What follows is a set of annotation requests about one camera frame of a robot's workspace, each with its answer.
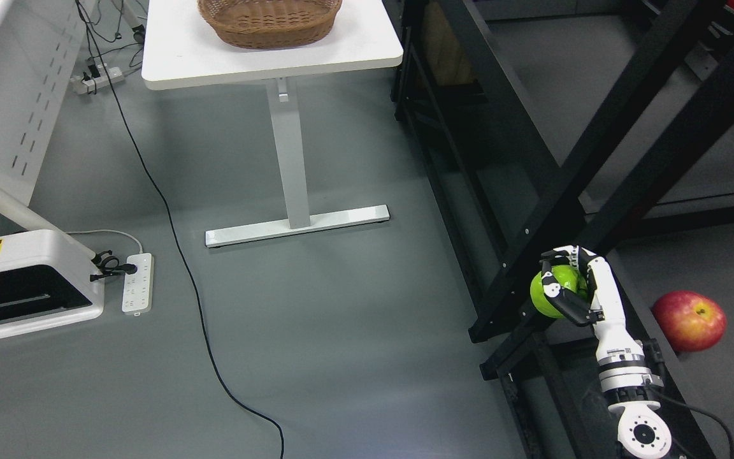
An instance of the tabletop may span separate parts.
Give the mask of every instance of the tabletop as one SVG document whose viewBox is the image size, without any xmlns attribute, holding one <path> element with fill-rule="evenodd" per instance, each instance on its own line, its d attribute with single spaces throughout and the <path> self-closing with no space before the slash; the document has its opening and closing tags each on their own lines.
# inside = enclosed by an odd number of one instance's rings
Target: tabletop
<svg viewBox="0 0 734 459">
<path fill-rule="evenodd" d="M 380 69 L 399 65 L 402 54 L 382 0 L 343 0 L 328 36 L 276 50 L 224 43 L 196 0 L 151 0 L 141 75 L 149 89 L 174 89 Z"/>
</svg>

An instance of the power strip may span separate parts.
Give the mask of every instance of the power strip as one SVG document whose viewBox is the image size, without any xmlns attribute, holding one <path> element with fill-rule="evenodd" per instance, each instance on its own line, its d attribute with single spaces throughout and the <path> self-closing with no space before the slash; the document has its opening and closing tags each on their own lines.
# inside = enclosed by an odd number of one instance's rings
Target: power strip
<svg viewBox="0 0 734 459">
<path fill-rule="evenodd" d="M 83 79 L 82 76 L 70 77 L 69 83 L 73 85 L 73 91 L 75 91 L 79 96 L 110 87 L 110 80 L 114 83 L 122 82 L 125 79 L 123 73 L 120 72 L 119 67 L 110 68 L 109 78 L 106 76 L 103 65 L 97 64 L 96 67 L 98 68 L 98 72 L 101 76 L 96 76 L 95 78 L 90 78 L 88 80 Z"/>
<path fill-rule="evenodd" d="M 154 261 L 151 253 L 139 253 L 126 258 L 126 263 L 137 266 L 138 270 L 124 276 L 123 303 L 120 305 L 123 313 L 137 317 L 152 308 Z"/>
</svg>

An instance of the black metal frame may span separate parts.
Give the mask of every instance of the black metal frame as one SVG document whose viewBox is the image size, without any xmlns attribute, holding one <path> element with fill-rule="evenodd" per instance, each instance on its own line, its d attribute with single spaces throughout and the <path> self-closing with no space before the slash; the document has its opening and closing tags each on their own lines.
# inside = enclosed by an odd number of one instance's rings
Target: black metal frame
<svg viewBox="0 0 734 459">
<path fill-rule="evenodd" d="M 574 146 L 568 159 L 557 166 L 525 110 L 507 75 L 507 67 L 492 51 L 491 33 L 472 3 L 463 0 L 437 0 L 440 8 L 472 62 L 484 96 L 493 104 L 493 114 L 501 123 L 502 136 L 512 142 L 510 151 L 519 156 L 538 191 L 539 202 L 521 231 L 506 233 L 500 228 L 494 211 L 484 197 L 474 171 L 463 163 L 461 146 L 449 129 L 449 104 L 432 78 L 422 58 L 421 20 L 428 0 L 405 0 L 403 41 L 405 60 L 399 71 L 393 95 L 396 116 L 408 122 L 419 140 L 436 200 L 454 244 L 458 262 L 469 287 L 478 319 L 470 328 L 473 342 L 483 342 L 503 332 L 510 332 L 504 342 L 481 365 L 486 379 L 501 377 L 507 400 L 519 420 L 521 439 L 528 454 L 542 457 L 536 433 L 528 426 L 530 415 L 518 396 L 516 381 L 508 378 L 521 363 L 536 362 L 547 378 L 566 429 L 574 438 L 585 439 L 574 427 L 573 407 L 563 402 L 563 381 L 542 332 L 553 320 L 541 316 L 528 298 L 528 282 L 536 270 L 539 253 L 569 242 L 606 254 L 618 241 L 636 235 L 713 226 L 734 221 L 734 207 L 695 212 L 673 217 L 643 219 L 660 198 L 690 169 L 711 145 L 734 124 L 734 47 L 723 56 L 716 70 L 704 81 L 665 128 L 640 162 L 624 178 L 617 191 L 600 211 L 584 220 L 579 194 L 603 166 L 615 146 L 630 130 L 638 116 L 667 81 L 670 73 L 704 33 L 712 18 L 723 8 L 722 0 L 671 0 L 647 32 L 637 52 L 627 64 L 607 98 Z M 423 92 L 416 92 L 416 81 Z M 501 265 L 488 288 L 480 285 L 466 244 L 461 237 L 454 211 L 434 166 L 428 139 L 417 119 L 430 117 L 448 143 L 451 158 L 458 165 L 472 195 L 472 202 L 486 227 Z M 646 328 L 626 299 L 626 311 L 632 334 L 649 338 Z M 673 380 L 666 382 L 673 396 L 681 396 Z M 691 448 L 699 457 L 714 457 L 702 431 L 690 412 L 665 407 L 665 417 L 677 420 L 679 435 L 691 439 Z M 592 457 L 584 445 L 574 445 L 578 457 Z"/>
</svg>

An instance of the white table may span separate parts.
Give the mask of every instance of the white table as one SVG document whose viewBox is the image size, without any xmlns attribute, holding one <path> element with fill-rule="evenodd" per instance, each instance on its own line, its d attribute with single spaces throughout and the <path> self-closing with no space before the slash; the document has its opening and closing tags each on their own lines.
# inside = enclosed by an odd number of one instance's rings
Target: white table
<svg viewBox="0 0 734 459">
<path fill-rule="evenodd" d="M 327 37 L 280 50 L 223 43 L 200 17 L 195 0 L 151 0 L 142 70 L 149 89 L 267 80 L 288 218 L 207 231 L 206 246 L 389 220 L 385 205 L 310 215 L 298 97 L 291 77 L 393 67 L 400 64 L 402 53 L 381 0 L 343 0 Z"/>
</svg>

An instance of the apple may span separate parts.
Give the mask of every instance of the apple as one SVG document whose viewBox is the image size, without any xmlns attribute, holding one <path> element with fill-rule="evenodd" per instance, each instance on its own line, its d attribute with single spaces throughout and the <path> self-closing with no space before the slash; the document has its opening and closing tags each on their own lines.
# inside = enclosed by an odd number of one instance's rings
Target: apple
<svg viewBox="0 0 734 459">
<path fill-rule="evenodd" d="M 721 306 L 695 291 L 671 291 L 656 300 L 652 311 L 676 352 L 704 351 L 715 346 L 726 330 Z"/>
<path fill-rule="evenodd" d="M 580 274 L 579 270 L 569 265 L 556 265 L 551 268 L 551 273 L 557 278 L 559 285 L 568 288 L 570 291 L 574 291 L 574 293 L 579 294 L 584 300 L 588 299 L 588 282 L 585 282 L 585 276 Z M 553 319 L 562 319 L 565 317 L 545 299 L 545 295 L 542 293 L 542 272 L 537 273 L 534 279 L 531 279 L 528 292 L 531 294 L 534 307 L 543 316 L 552 317 Z"/>
</svg>

